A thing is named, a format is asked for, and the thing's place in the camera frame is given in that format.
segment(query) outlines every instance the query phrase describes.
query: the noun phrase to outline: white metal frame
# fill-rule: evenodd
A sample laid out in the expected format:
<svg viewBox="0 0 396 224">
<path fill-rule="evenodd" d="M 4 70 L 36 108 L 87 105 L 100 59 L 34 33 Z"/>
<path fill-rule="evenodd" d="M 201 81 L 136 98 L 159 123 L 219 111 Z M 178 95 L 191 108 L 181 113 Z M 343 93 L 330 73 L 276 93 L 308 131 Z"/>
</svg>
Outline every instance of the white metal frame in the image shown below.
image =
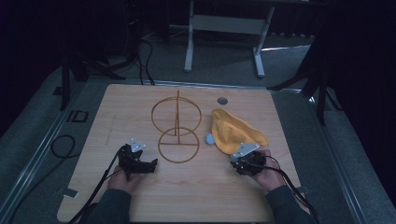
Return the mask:
<svg viewBox="0 0 396 224">
<path fill-rule="evenodd" d="M 264 44 L 265 37 L 267 36 L 274 10 L 275 7 L 269 7 L 266 20 L 195 15 L 194 1 L 190 0 L 189 43 L 187 46 L 184 71 L 190 72 L 192 70 L 192 54 L 194 50 L 194 44 L 192 40 L 193 31 L 206 30 L 259 35 L 260 41 L 257 47 L 253 48 L 253 57 L 257 68 L 257 76 L 264 77 L 265 73 L 261 56 L 262 45 Z"/>
</svg>

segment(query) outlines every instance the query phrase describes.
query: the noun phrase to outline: wire frame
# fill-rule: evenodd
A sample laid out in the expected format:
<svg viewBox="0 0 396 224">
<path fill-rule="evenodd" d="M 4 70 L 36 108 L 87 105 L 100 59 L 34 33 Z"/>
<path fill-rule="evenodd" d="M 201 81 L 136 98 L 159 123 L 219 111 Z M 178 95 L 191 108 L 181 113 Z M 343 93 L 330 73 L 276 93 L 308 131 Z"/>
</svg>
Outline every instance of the wire frame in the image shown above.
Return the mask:
<svg viewBox="0 0 396 224">
<path fill-rule="evenodd" d="M 175 125 L 174 125 L 173 128 L 170 128 L 168 130 L 163 130 L 154 121 L 154 111 L 155 111 L 155 109 L 157 108 L 158 105 L 160 105 L 162 103 L 165 103 L 165 102 L 171 102 L 171 101 L 176 101 Z M 183 101 L 183 102 L 186 102 L 188 104 L 191 104 L 191 105 L 195 106 L 198 109 L 198 111 L 199 111 L 199 121 L 198 121 L 197 125 L 193 129 L 180 127 L 180 117 L 179 117 L 179 102 L 180 101 Z M 158 150 L 160 151 L 160 154 L 161 154 L 161 156 L 164 159 L 166 159 L 167 161 L 173 162 L 173 163 L 183 163 L 183 162 L 187 162 L 187 161 L 192 160 L 197 155 L 200 143 L 199 143 L 198 136 L 195 134 L 194 131 L 201 124 L 202 112 L 201 112 L 201 109 L 199 108 L 199 106 L 195 102 L 193 102 L 193 101 L 191 101 L 191 100 L 189 100 L 187 98 L 180 97 L 180 93 L 179 93 L 179 91 L 177 91 L 177 97 L 164 98 L 160 102 L 158 102 L 154 107 L 152 107 L 152 109 L 151 109 L 151 121 L 152 121 L 153 125 L 157 128 L 157 130 L 160 131 L 161 133 L 163 133 L 161 135 L 159 141 L 158 141 Z M 180 130 L 185 130 L 186 132 L 185 133 L 180 133 Z M 192 134 L 195 137 L 195 139 L 196 139 L 196 143 L 182 143 L 180 137 L 184 136 L 184 135 L 187 135 L 187 134 Z M 177 137 L 177 142 L 176 143 L 165 143 L 165 142 L 163 142 L 163 137 L 165 135 L 170 135 L 170 136 Z M 169 159 L 168 157 L 166 157 L 164 155 L 163 150 L 162 150 L 162 146 L 196 146 L 196 149 L 195 149 L 193 155 L 191 157 L 187 158 L 186 160 L 175 161 L 175 160 Z"/>
</svg>

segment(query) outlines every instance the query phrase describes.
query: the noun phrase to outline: finger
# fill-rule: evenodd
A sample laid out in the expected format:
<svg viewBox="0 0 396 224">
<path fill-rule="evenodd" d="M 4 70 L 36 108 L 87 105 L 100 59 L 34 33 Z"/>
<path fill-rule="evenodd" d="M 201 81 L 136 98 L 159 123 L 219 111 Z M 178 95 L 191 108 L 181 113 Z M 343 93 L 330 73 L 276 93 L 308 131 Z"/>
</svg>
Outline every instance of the finger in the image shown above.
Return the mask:
<svg viewBox="0 0 396 224">
<path fill-rule="evenodd" d="M 116 167 L 114 167 L 114 173 L 118 172 L 119 170 L 121 170 L 119 165 L 116 165 Z"/>
<path fill-rule="evenodd" d="M 271 156 L 271 151 L 270 151 L 270 149 L 264 149 L 263 152 L 264 152 L 264 155 L 265 155 L 265 156 Z"/>
<path fill-rule="evenodd" d="M 271 163 L 272 163 L 272 167 L 280 170 L 280 165 L 277 162 L 274 162 L 273 160 L 271 160 Z"/>
</svg>

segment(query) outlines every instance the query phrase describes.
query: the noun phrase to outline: small blue object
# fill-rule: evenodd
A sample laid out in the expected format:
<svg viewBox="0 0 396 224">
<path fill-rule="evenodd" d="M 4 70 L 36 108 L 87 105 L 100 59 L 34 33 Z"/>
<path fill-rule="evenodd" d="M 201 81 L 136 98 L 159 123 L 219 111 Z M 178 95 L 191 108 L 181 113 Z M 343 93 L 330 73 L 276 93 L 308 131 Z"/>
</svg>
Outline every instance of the small blue object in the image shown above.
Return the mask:
<svg viewBox="0 0 396 224">
<path fill-rule="evenodd" d="M 213 146 L 213 145 L 215 145 L 215 139 L 213 138 L 213 134 L 208 134 L 207 136 L 206 136 L 206 142 L 207 142 L 207 144 L 208 145 L 210 145 L 210 146 Z"/>
</svg>

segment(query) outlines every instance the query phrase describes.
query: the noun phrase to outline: circular wire hoop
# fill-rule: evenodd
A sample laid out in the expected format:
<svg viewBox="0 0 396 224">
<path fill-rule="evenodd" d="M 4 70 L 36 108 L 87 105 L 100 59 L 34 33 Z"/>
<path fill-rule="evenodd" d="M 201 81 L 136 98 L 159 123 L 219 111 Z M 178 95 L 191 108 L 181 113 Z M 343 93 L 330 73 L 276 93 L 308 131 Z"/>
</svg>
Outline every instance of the circular wire hoop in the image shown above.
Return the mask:
<svg viewBox="0 0 396 224">
<path fill-rule="evenodd" d="M 162 130 L 160 127 L 158 127 L 158 125 L 155 123 L 155 121 L 154 121 L 154 110 L 155 110 L 155 108 L 158 106 L 158 105 L 160 105 L 161 103 L 164 103 L 164 102 L 168 102 L 168 101 L 177 101 L 177 113 L 178 113 L 178 101 L 179 100 L 181 100 L 181 101 L 183 101 L 183 102 L 186 102 L 186 103 L 189 103 L 189 104 L 191 104 L 191 105 L 193 105 L 193 106 L 195 106 L 197 109 L 198 109 L 198 112 L 199 112 L 199 121 L 198 121 L 198 124 L 193 128 L 193 129 L 191 129 L 191 132 L 193 133 L 198 127 L 199 127 L 199 125 L 201 124 L 201 121 L 202 121 L 202 112 L 201 112 L 201 109 L 198 107 L 198 105 L 195 103 L 195 102 L 193 102 L 193 101 L 191 101 L 191 100 L 189 100 L 189 99 L 187 99 L 187 98 L 184 98 L 184 97 L 168 97 L 168 98 L 165 98 L 165 99 L 162 99 L 160 102 L 158 102 L 154 107 L 152 107 L 152 109 L 151 109 L 151 121 L 152 121 L 152 123 L 154 124 L 154 127 L 158 130 L 158 131 L 160 131 L 160 132 L 162 132 L 162 133 L 164 133 L 164 134 L 167 134 L 167 135 L 172 135 L 172 134 L 170 134 L 170 133 L 167 133 L 167 131 L 164 131 L 164 130 Z M 182 136 L 182 135 L 186 135 L 186 134 L 189 134 L 189 133 L 183 133 L 183 134 L 180 134 L 179 132 L 177 132 L 178 133 L 178 136 Z"/>
<path fill-rule="evenodd" d="M 196 141 L 197 141 L 196 144 L 182 144 L 182 143 L 180 143 L 180 139 L 179 139 L 180 135 L 173 135 L 174 137 L 178 138 L 177 139 L 177 143 L 162 143 L 163 137 L 165 135 L 170 135 L 170 134 L 167 134 L 167 133 L 173 131 L 174 129 L 175 128 L 171 128 L 171 129 L 168 129 L 165 132 L 163 132 L 163 134 L 160 137 L 160 140 L 158 141 L 158 150 L 160 151 L 161 156 L 163 156 L 163 158 L 166 159 L 167 161 L 170 161 L 170 162 L 173 162 L 173 163 L 183 163 L 183 162 L 192 160 L 197 155 L 198 150 L 199 150 L 199 139 L 198 139 L 198 136 L 192 130 L 187 129 L 187 128 L 183 128 L 183 127 L 179 127 L 179 129 L 183 129 L 183 130 L 189 131 L 189 133 L 192 133 L 194 135 Z M 189 157 L 188 159 L 186 159 L 184 161 L 174 161 L 174 160 L 171 160 L 171 159 L 167 158 L 163 154 L 163 151 L 161 150 L 161 145 L 168 145 L 168 146 L 196 146 L 197 148 L 196 148 L 194 154 L 191 157 Z"/>
</svg>

